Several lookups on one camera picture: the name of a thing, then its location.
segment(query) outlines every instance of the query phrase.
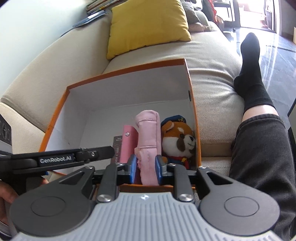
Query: blue beret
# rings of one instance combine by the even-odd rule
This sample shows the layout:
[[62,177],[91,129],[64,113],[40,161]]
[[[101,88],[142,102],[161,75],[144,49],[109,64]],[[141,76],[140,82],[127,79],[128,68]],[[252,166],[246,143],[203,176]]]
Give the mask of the blue beret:
[[184,122],[186,123],[186,119],[181,116],[181,115],[174,115],[174,116],[171,116],[171,117],[168,117],[168,118],[165,118],[160,126],[162,127],[165,123],[167,123],[168,121],[172,121],[172,122]]

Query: gray knit pillow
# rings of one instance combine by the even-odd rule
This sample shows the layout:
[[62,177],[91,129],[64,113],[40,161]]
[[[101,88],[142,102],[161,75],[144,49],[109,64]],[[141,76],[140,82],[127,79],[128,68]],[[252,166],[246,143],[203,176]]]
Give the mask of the gray knit pillow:
[[186,13],[188,24],[200,22],[191,2],[181,2]]

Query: stuffed animal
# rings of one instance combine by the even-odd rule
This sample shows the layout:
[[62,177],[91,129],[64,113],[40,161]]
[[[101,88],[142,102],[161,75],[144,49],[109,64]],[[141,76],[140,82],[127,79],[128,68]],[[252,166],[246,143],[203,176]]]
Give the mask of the stuffed animal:
[[181,115],[171,116],[162,121],[160,126],[164,162],[181,164],[189,169],[189,158],[195,153],[195,138],[185,118]]

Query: beige sofa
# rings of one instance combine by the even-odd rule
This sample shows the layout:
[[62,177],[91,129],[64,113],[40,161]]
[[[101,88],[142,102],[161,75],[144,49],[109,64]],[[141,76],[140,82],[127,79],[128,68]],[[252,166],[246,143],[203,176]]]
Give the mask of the beige sofa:
[[203,165],[227,174],[230,145],[243,114],[233,89],[241,68],[238,54],[218,27],[198,12],[210,32],[190,42],[140,48],[106,59],[111,16],[74,29],[37,56],[1,98],[0,114],[12,126],[13,152],[38,151],[65,87],[110,71],[167,59],[186,58],[197,104]]

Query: plush ear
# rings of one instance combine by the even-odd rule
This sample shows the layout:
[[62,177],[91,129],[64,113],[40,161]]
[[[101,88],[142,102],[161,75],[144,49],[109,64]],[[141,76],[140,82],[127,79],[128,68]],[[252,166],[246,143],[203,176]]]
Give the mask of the plush ear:
[[174,123],[172,121],[168,121],[167,123],[165,123],[162,128],[161,128],[161,133],[164,134],[167,131],[169,131],[170,129],[172,129],[174,127]]

